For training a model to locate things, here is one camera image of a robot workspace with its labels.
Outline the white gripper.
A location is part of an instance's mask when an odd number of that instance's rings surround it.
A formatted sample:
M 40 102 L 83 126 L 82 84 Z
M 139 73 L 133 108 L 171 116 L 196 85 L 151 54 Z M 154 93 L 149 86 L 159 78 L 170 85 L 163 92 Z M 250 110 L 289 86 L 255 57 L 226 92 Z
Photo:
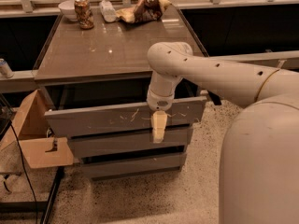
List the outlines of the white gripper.
M 155 111 L 151 117 L 154 143 L 161 143 L 164 140 L 164 131 L 167 123 L 167 114 L 164 111 L 168 110 L 172 106 L 173 101 L 174 92 L 172 90 L 155 90 L 152 87 L 149 87 L 147 103 L 149 108 Z

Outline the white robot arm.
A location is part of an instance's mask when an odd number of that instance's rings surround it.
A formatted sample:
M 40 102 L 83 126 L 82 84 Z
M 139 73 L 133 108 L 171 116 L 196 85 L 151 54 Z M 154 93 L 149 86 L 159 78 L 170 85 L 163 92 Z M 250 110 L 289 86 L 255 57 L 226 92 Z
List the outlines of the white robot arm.
M 222 143 L 219 224 L 299 224 L 299 73 L 199 57 L 185 42 L 147 58 L 152 110 L 171 107 L 182 79 L 242 109 Z

